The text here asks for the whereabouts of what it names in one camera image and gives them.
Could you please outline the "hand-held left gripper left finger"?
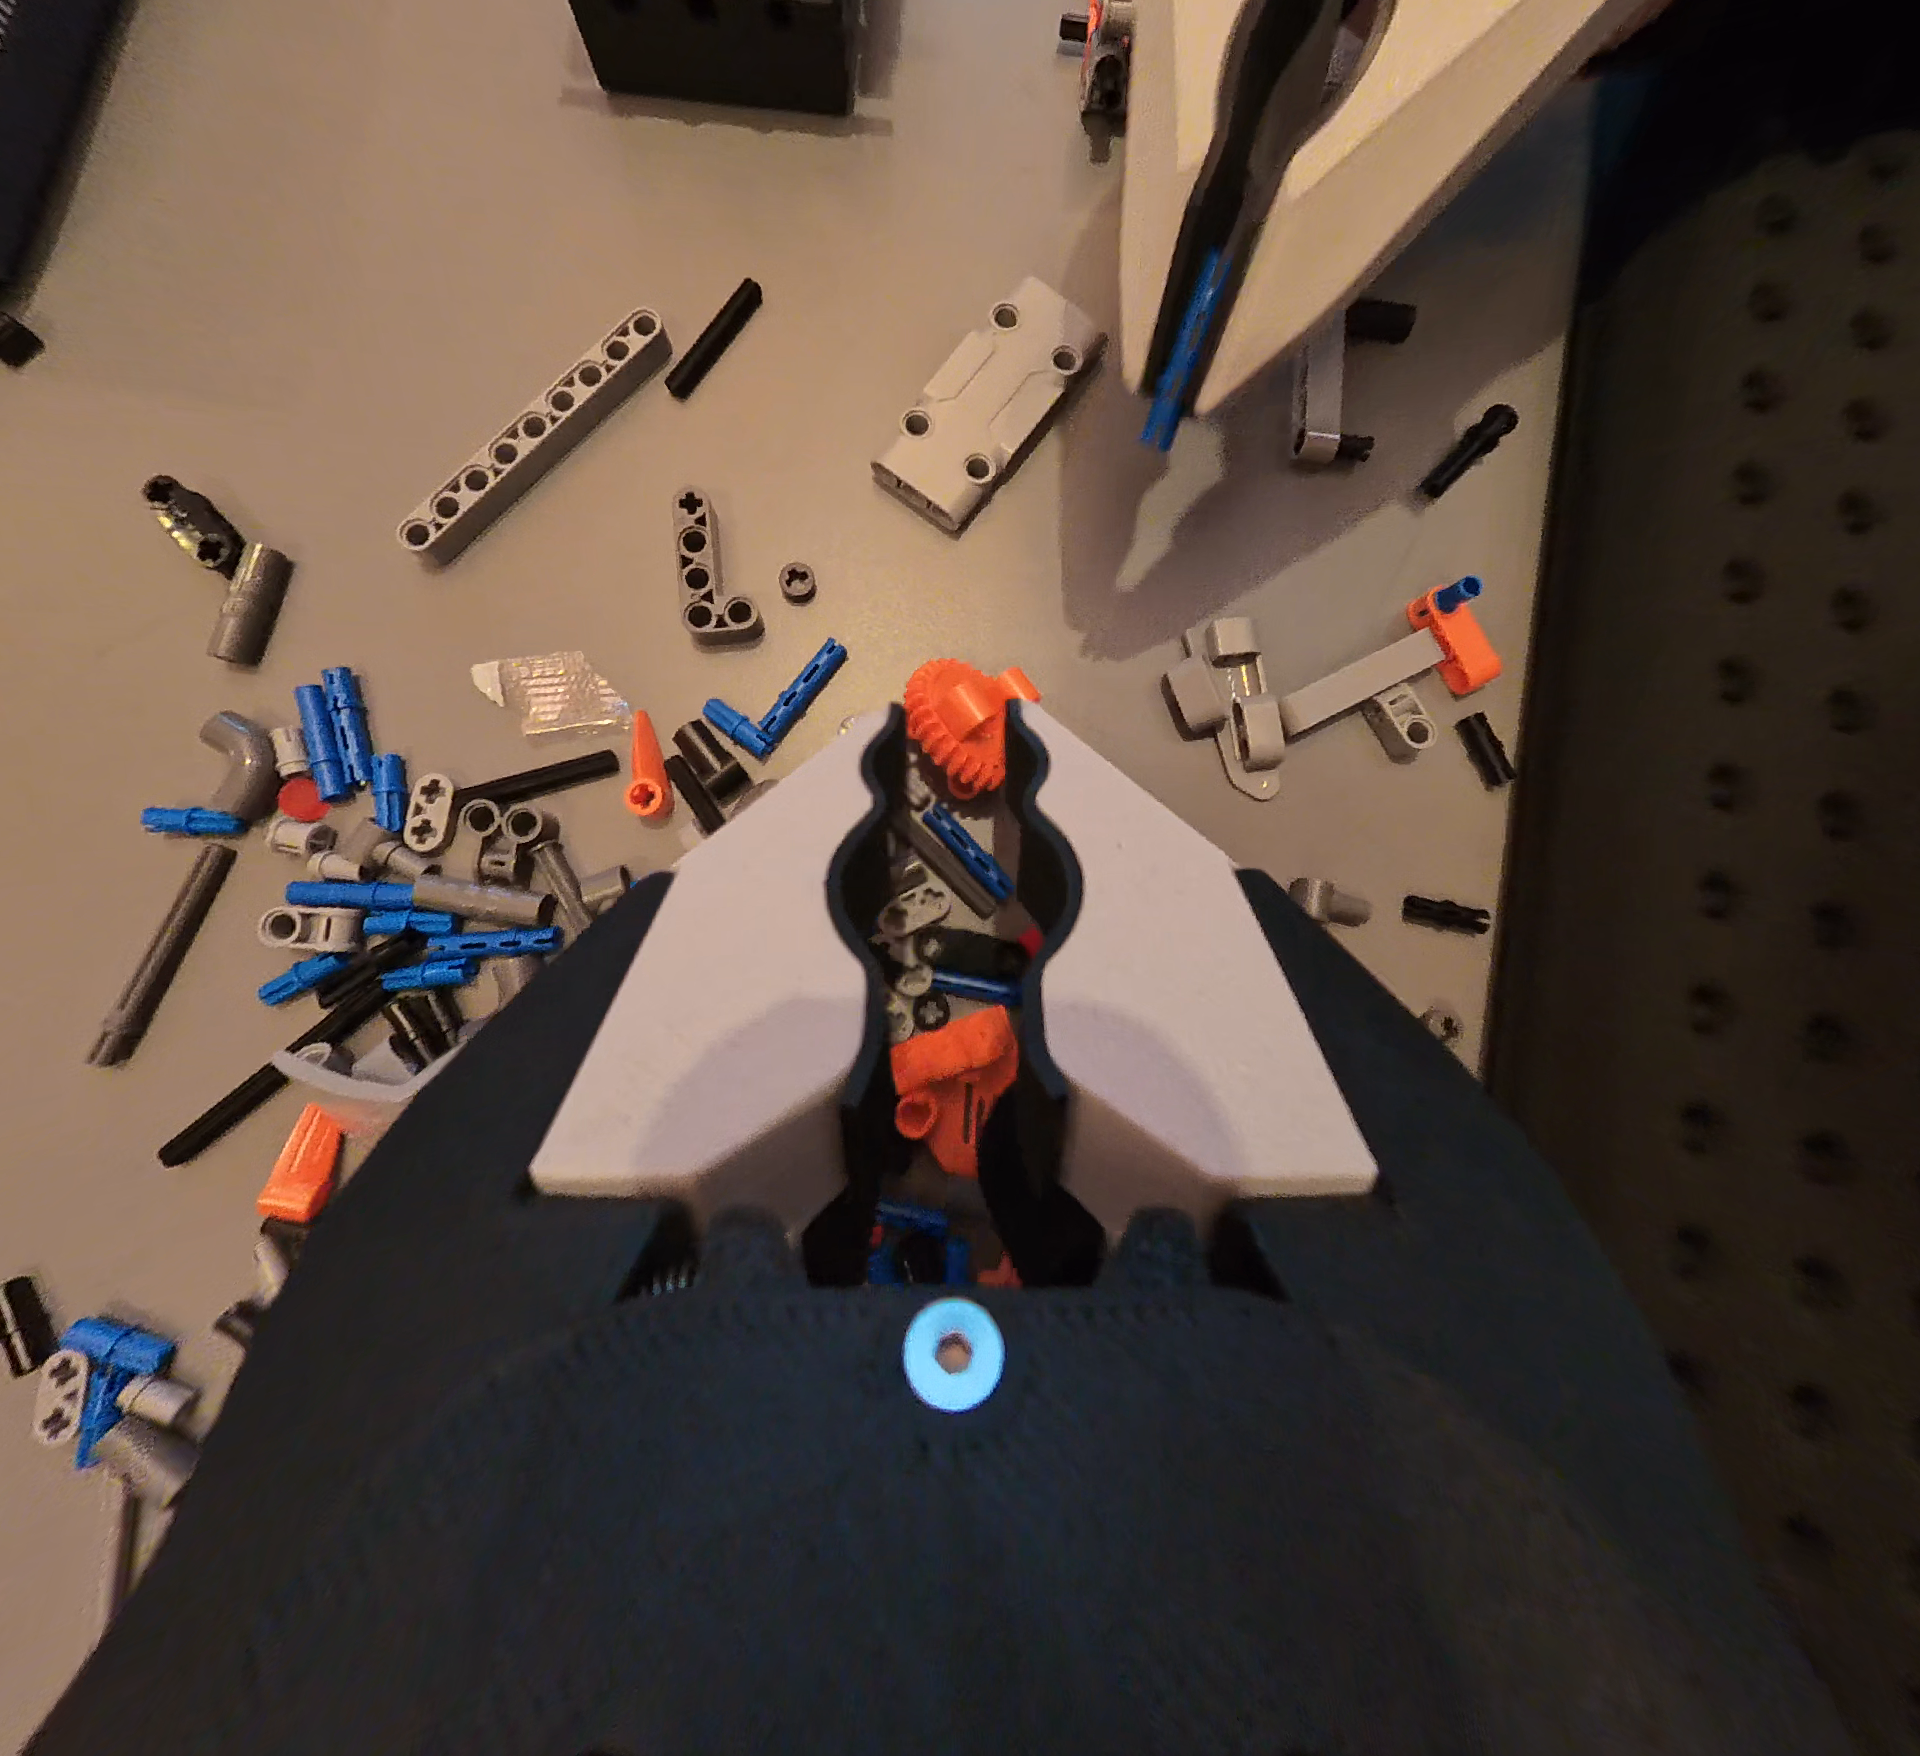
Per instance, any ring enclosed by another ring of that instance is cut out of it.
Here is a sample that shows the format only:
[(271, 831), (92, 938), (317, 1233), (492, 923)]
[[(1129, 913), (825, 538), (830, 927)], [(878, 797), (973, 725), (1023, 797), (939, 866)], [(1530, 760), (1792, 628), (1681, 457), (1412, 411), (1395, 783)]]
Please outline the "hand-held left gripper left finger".
[(896, 707), (851, 717), (680, 859), (533, 1155), (542, 1193), (751, 1208), (798, 1236), (842, 1188), (868, 967), (830, 869), (878, 821), (865, 759), (896, 735)]

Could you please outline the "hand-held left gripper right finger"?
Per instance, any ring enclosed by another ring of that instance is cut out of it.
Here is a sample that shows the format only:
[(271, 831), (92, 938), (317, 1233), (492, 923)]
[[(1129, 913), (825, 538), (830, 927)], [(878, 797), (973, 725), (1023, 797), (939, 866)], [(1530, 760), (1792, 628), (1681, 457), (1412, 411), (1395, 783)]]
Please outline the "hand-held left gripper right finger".
[(1140, 1211), (1369, 1193), (1376, 1155), (1234, 860), (1030, 700), (1003, 796), (1042, 933), (1023, 1064), (1067, 1198), (1116, 1239)]

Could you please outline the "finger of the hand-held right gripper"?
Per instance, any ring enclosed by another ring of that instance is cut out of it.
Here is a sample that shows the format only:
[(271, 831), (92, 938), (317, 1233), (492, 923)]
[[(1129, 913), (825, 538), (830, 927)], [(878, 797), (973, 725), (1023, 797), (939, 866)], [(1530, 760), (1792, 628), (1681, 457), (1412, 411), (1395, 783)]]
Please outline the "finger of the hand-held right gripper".
[(1211, 256), (1226, 278), (1181, 388), (1227, 370), (1223, 331), (1284, 162), (1321, 112), (1342, 0), (1134, 0), (1123, 133), (1119, 334), (1150, 394)]
[(1253, 159), (1234, 270), (1194, 364), (1213, 414), (1308, 338), (1646, 0), (1378, 0), (1354, 75)]

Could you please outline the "pile of small building parts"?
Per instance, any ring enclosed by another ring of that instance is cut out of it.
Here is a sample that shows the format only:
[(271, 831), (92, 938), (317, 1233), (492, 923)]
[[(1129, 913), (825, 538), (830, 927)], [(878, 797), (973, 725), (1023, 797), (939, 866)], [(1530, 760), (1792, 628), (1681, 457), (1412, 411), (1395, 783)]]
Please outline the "pile of small building parts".
[[(771, 783), (755, 783), (743, 752), (767, 760), (791, 733), (802, 713), (825, 690), (830, 678), (847, 665), (847, 648), (825, 640), (821, 652), (781, 690), (763, 717), (746, 717), (724, 699), (706, 699), (704, 716), (674, 733), (674, 749), (660, 759), (657, 735), (643, 713), (634, 713), (632, 786), (630, 806), (643, 816), (663, 816), (667, 797), (677, 786), (690, 813), (697, 813), (704, 831), (717, 831), (731, 813), (763, 797)], [(508, 806), (508, 786), (496, 796), (472, 796), (462, 810), (462, 827), (492, 831), (508, 859), (560, 850), (536, 810)], [(948, 900), (962, 900), (973, 916), (990, 917), (1010, 906), (1010, 864), (999, 864), (973, 841), (966, 821), (945, 810), (936, 796), (928, 797), (919, 769), (906, 776), (909, 806), (902, 829), (909, 850), (935, 873), (926, 881), (902, 884), (906, 900), (889, 900), (881, 908), (878, 938), (884, 945), (906, 950), (926, 927), (948, 916)], [(317, 1089), (295, 1121), (288, 1145), (275, 1156), (275, 1171), (261, 1188), (257, 1232), (257, 1282), (254, 1292), (219, 1318), (219, 1332), (240, 1349), (248, 1349), (258, 1318), (271, 1308), (284, 1278), (307, 1239), (310, 1222), (321, 1213), (338, 1179), (338, 1155), (351, 1128), (347, 1101), (367, 1097), (377, 1089), (398, 1091), (398, 1102), (382, 1102), (374, 1115), (387, 1121), (416, 1095), (416, 1087), (435, 1067), (456, 1055), (456, 1037), (465, 1032), (441, 994), (465, 988), (488, 964), (499, 964), (499, 1000), (510, 1000), (510, 984), (522, 971), (538, 971), (542, 961), (563, 945), (563, 920), (593, 923), (610, 908), (630, 881), (613, 873), (613, 881), (570, 888), (567, 900), (552, 886), (546, 896), (516, 888), (503, 881), (456, 881), (426, 866), (419, 844), (444, 834), (451, 821), (451, 792), (444, 779), (416, 783), (412, 810), (402, 821), (402, 834), (367, 834), (360, 860), (341, 850), (317, 856), (314, 881), (295, 881), (288, 904), (267, 913), (261, 936), (280, 938), (288, 950), (303, 950), (291, 971), (261, 984), (258, 1000), (294, 1000), (317, 994), (327, 1010), (321, 1022), (303, 1034), (288, 1057), (314, 1067)], [(901, 988), (914, 994), (926, 984), (939, 1000), (1018, 1000), (1018, 978), (1030, 951), (1039, 950), (1039, 930), (1023, 930), (1015, 944), (986, 941), (995, 967), (979, 974), (935, 974), (939, 964), (951, 970), (956, 958), (914, 958), (911, 950), (889, 961), (906, 964), (919, 974)], [(355, 1075), (355, 1067), (338, 1071), (327, 1057), (354, 1032), (377, 1018), (395, 1011), (392, 1055), (398, 1075)], [(166, 1511), (184, 1487), (200, 1451), (179, 1433), (181, 1416), (197, 1403), (197, 1389), (172, 1376), (177, 1339), (147, 1332), (140, 1322), (103, 1310), (77, 1318), (60, 1337), (50, 1337), (39, 1310), (38, 1289), (19, 1278), (3, 1285), (3, 1353), (15, 1373), (38, 1362), (35, 1436), (43, 1446), (73, 1449), (77, 1474), (103, 1483), (113, 1514), (109, 1537), (103, 1618), (110, 1625), (132, 1587), (137, 1563), (140, 1511)]]

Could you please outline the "long blue pin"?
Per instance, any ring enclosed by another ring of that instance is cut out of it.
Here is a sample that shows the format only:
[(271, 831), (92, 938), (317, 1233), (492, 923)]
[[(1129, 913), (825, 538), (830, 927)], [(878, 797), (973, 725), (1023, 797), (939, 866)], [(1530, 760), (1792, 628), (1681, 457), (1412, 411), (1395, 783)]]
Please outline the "long blue pin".
[(1146, 414), (1140, 442), (1146, 448), (1153, 448), (1156, 454), (1173, 448), (1181, 417), (1187, 414), (1187, 384), (1200, 367), (1200, 357), (1204, 353), (1207, 334), (1213, 324), (1213, 308), (1226, 278), (1227, 278), (1227, 253), (1223, 247), (1213, 247), (1200, 264), (1200, 277), (1181, 310), (1181, 323), (1173, 334), (1169, 363), (1156, 377), (1153, 395)]

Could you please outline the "orange toothed gear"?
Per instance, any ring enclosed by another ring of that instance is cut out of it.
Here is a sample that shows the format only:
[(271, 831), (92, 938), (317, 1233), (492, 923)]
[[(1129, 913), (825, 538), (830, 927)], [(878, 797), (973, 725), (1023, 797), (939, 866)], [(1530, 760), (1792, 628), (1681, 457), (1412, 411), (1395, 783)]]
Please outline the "orange toothed gear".
[(1006, 703), (1039, 700), (1037, 685), (1008, 666), (989, 675), (969, 662), (926, 662), (902, 686), (911, 740), (932, 760), (953, 797), (973, 802), (1006, 779)]

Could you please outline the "black flat link piece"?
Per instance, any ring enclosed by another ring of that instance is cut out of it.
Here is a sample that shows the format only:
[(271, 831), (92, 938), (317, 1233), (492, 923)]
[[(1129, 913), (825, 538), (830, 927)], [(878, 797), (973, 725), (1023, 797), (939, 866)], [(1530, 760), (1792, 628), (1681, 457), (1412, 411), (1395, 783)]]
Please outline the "black flat link piece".
[(233, 575), (244, 554), (244, 536), (219, 505), (166, 474), (147, 477), (140, 497), (187, 558), (207, 572)]

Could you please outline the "small clear sticker bag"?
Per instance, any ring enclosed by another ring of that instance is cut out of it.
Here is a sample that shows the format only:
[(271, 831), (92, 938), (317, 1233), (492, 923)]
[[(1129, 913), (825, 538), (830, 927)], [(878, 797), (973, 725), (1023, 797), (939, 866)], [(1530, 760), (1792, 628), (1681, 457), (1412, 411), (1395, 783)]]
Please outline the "small clear sticker bag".
[(516, 716), (522, 735), (583, 735), (627, 727), (632, 707), (590, 659), (572, 649), (478, 662), (472, 686)]

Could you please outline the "black long pin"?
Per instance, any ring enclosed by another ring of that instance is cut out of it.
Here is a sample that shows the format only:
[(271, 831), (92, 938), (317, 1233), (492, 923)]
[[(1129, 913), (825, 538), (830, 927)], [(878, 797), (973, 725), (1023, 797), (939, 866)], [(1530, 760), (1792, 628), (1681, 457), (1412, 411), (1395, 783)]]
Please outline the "black long pin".
[(1479, 462), (1485, 462), (1513, 431), (1517, 427), (1517, 411), (1513, 404), (1490, 404), (1473, 425), (1466, 425), (1458, 438), (1435, 459), (1426, 477), (1418, 482), (1416, 492), (1421, 498), (1441, 498), (1453, 491)]

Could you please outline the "grey rectangular panel piece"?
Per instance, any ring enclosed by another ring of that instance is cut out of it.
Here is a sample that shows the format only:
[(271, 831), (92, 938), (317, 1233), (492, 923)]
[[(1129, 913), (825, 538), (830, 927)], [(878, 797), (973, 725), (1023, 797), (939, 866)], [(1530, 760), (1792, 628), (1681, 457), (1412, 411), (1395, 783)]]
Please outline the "grey rectangular panel piece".
[(1106, 331), (1042, 278), (995, 301), (924, 384), (872, 465), (884, 492), (959, 536), (1097, 367)]

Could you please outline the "dark grey angled beam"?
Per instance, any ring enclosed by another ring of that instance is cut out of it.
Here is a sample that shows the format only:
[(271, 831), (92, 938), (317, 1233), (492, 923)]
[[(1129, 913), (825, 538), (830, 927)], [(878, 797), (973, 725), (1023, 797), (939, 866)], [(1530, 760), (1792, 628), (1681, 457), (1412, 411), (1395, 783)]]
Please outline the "dark grey angled beam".
[(701, 648), (737, 648), (761, 639), (758, 605), (731, 592), (720, 564), (717, 516), (704, 491), (674, 492), (674, 564), (680, 623)]

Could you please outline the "orange connector block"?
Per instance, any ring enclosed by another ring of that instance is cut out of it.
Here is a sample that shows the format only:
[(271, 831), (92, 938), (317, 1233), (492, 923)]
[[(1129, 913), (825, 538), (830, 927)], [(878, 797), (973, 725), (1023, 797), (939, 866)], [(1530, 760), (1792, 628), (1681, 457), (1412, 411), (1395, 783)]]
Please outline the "orange connector block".
[(1438, 643), (1438, 678), (1456, 699), (1466, 699), (1500, 675), (1500, 656), (1480, 630), (1473, 605), (1480, 595), (1480, 575), (1466, 572), (1441, 585), (1404, 606), (1412, 630), (1426, 630)]

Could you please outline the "short black axle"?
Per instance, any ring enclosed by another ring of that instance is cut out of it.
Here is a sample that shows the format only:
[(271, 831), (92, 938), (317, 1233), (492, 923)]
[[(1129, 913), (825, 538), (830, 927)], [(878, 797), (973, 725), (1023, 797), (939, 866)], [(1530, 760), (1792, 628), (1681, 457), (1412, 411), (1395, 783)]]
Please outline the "short black axle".
[(667, 394), (674, 402), (691, 400), (691, 394), (714, 370), (724, 353), (731, 351), (743, 328), (761, 310), (761, 298), (763, 298), (761, 281), (741, 278), (734, 291), (727, 296), (727, 301), (706, 323), (706, 328), (701, 328), (697, 335), (674, 357), (663, 381)]

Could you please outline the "long grey holed beam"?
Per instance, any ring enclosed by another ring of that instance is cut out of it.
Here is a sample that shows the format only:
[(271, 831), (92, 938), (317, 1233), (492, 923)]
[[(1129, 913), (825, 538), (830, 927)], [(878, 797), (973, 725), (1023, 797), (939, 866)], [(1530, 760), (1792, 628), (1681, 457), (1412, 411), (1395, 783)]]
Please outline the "long grey holed beam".
[(669, 363), (660, 314), (642, 304), (577, 357), (542, 395), (465, 459), (395, 525), (395, 544), (426, 568), (446, 568), (538, 479), (582, 448)]

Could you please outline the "grey tube connector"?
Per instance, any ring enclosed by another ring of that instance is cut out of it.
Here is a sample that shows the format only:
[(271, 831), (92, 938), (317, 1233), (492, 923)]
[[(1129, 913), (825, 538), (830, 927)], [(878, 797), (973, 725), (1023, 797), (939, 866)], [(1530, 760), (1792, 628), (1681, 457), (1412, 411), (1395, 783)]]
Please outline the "grey tube connector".
[(207, 632), (206, 656), (243, 670), (261, 665), (294, 572), (295, 564), (281, 549), (264, 541), (248, 541), (230, 572), (221, 611)]

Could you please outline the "grey bracket frame piece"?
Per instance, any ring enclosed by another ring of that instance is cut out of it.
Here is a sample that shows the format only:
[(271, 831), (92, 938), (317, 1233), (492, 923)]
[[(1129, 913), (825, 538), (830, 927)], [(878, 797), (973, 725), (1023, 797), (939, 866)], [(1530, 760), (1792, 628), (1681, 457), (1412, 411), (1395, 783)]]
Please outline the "grey bracket frame piece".
[(1342, 425), (1347, 345), (1402, 345), (1412, 324), (1416, 304), (1365, 296), (1308, 334), (1292, 357), (1292, 468), (1329, 469), (1369, 459), (1376, 438)]

